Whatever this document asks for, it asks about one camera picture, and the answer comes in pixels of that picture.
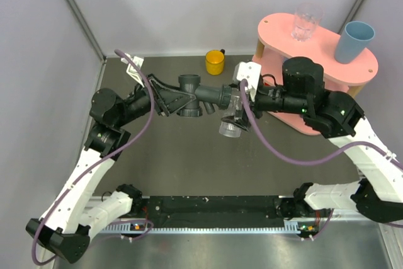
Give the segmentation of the clear trap with grey nut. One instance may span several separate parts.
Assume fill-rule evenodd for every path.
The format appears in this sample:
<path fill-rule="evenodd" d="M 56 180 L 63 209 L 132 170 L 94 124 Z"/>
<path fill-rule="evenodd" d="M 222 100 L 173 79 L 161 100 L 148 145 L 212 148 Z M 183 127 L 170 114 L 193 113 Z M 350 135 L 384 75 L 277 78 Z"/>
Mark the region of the clear trap with grey nut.
<path fill-rule="evenodd" d="M 239 122 L 241 121 L 242 113 L 242 99 L 239 92 L 236 89 L 233 89 L 229 106 L 222 114 L 219 134 L 229 138 L 240 137 L 242 129 L 239 126 Z"/>

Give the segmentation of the grey plastic pipe fitting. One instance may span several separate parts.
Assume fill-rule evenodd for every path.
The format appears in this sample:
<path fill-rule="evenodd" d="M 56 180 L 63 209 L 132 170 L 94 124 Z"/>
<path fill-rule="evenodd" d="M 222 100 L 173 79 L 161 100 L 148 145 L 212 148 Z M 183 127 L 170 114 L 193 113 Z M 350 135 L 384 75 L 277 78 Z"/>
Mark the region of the grey plastic pipe fitting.
<path fill-rule="evenodd" d="M 215 113 L 214 106 L 219 110 L 228 109 L 232 96 L 232 88 L 228 85 L 211 87 L 200 84 L 201 77 L 195 74 L 184 74 L 178 77 L 179 90 L 192 95 L 192 101 L 180 109 L 181 117 L 196 118 L 203 115 L 200 103 L 204 104 L 208 115 Z"/>

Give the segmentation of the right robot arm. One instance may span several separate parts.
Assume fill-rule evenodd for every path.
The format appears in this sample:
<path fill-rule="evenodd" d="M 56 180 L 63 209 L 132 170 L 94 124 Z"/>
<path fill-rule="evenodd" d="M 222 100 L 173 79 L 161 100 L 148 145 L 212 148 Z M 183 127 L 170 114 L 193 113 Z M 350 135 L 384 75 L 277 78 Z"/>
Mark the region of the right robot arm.
<path fill-rule="evenodd" d="M 248 129 L 256 128 L 261 112 L 300 115 L 362 174 L 352 183 L 304 183 L 293 194 L 295 211 L 307 216 L 322 209 L 355 210 L 372 221 L 401 226 L 402 164 L 375 134 L 355 99 L 326 89 L 323 67 L 306 57 L 284 61 L 282 79 L 267 86 L 259 64 L 239 63 L 232 84 L 224 86 L 219 97 L 221 108 L 232 109 L 225 121 Z"/>

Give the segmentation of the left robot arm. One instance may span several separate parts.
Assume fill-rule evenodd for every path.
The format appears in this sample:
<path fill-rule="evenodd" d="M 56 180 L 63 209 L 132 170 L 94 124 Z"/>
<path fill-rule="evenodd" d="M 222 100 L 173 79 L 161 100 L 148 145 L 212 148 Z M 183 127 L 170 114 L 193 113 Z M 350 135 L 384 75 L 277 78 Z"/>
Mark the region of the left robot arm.
<path fill-rule="evenodd" d="M 123 126 L 135 119 L 153 114 L 166 117 L 178 113 L 188 117 L 190 107 L 198 103 L 196 91 L 200 77 L 180 75 L 178 86 L 171 86 L 154 75 L 142 77 L 127 98 L 110 88 L 101 88 L 92 97 L 90 116 L 94 125 L 89 131 L 76 167 L 52 205 L 37 219 L 26 225 L 32 237 L 31 258 L 34 264 L 50 262 L 39 260 L 37 248 L 50 252 L 69 263 L 78 261 L 93 239 L 108 225 L 123 215 L 136 216 L 142 211 L 141 194 L 131 185 L 122 185 L 110 198 L 91 210 L 85 208 L 104 175 L 116 163 L 123 150 L 139 139 L 151 120 L 132 137 Z"/>

